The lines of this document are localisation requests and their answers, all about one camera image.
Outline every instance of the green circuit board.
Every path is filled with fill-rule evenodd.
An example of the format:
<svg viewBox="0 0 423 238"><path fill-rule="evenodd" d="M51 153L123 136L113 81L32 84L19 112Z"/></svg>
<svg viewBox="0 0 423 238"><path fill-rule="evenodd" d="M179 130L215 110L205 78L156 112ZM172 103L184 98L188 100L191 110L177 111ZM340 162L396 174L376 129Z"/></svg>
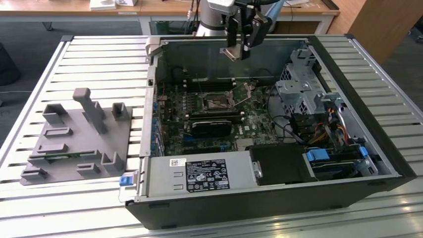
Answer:
<svg viewBox="0 0 423 238"><path fill-rule="evenodd" d="M245 81L237 81L231 91L189 93L180 85L168 88L161 101L161 118L165 131L165 156L200 154L244 150L240 145L272 144L277 142L275 129L265 110L265 95L261 87L247 92ZM187 114L241 111L241 123L232 124L229 136L219 138L193 138L187 132L189 120Z"/></svg>

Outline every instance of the motherboard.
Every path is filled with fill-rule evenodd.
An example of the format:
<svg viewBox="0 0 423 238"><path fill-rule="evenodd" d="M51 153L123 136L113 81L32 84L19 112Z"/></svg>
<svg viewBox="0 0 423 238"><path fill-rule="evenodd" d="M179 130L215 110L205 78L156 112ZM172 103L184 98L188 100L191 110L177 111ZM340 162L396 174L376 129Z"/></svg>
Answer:
<svg viewBox="0 0 423 238"><path fill-rule="evenodd" d="M164 155L243 151L277 142L265 108L265 86L253 80L184 80L157 90Z"/></svg>

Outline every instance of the table leg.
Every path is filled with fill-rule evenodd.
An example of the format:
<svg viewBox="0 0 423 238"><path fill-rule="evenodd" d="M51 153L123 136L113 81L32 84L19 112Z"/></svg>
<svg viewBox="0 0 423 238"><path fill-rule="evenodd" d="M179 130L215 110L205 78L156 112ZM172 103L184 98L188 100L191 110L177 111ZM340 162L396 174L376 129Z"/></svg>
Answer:
<svg viewBox="0 0 423 238"><path fill-rule="evenodd" d="M139 16L139 22L141 25L141 34L149 36L151 35L151 28L149 28L151 17Z"/></svg>
<svg viewBox="0 0 423 238"><path fill-rule="evenodd" d="M45 30L48 30L48 31L53 30L52 24L53 24L52 22L43 22Z"/></svg>
<svg viewBox="0 0 423 238"><path fill-rule="evenodd" d="M322 35L322 34L326 34L328 32L332 20L334 20L334 16L331 16L331 15L326 16L322 19L322 21L319 22L315 34Z"/></svg>

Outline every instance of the aluminum slats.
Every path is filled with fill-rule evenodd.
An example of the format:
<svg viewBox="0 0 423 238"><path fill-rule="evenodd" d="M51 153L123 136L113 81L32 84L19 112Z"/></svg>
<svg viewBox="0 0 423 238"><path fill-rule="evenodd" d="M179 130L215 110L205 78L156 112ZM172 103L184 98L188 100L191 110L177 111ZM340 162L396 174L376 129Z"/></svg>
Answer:
<svg viewBox="0 0 423 238"><path fill-rule="evenodd" d="M383 80L370 64L366 65L366 59L359 58L362 54L348 39L344 36L319 36L319 39L342 65L340 69L376 114L380 125L392 136L394 143L419 175L418 179L392 191L371 195L344 209L161 231L148 231L123 207L123 202L119 201L119 178L21 186L20 172L43 128L44 118L40 112L48 103L61 103L67 109L80 108L80 104L69 99L69 92L79 85L91 87L101 107L109 107L116 100L135 107L127 169L131 171L139 166L136 154L140 150L144 104L141 90L147 76L139 58L145 56L141 43L145 37L81 36L75 37L57 66L72 65L72 70L84 70L75 72L71 68L60 68L56 74L51 75L51 82L47 82L41 89L43 93L20 129L20 137L15 140L15 150L7 155L1 167L1 237L251 238L287 235L291 238L326 238L392 237L423 232L420 120L402 96L392 90L391 84ZM108 57L112 57L111 61L101 59ZM96 59L93 64L89 64L91 58ZM79 59L87 64L77 65ZM113 99L113 94L123 98Z"/></svg>

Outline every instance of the power supply label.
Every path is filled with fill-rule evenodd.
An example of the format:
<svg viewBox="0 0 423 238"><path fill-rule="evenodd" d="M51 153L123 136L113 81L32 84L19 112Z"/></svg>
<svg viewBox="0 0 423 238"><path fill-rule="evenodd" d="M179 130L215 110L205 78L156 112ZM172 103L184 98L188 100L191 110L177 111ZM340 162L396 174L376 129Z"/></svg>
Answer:
<svg viewBox="0 0 423 238"><path fill-rule="evenodd" d="M187 162L185 175L188 192L229 189L224 159Z"/></svg>

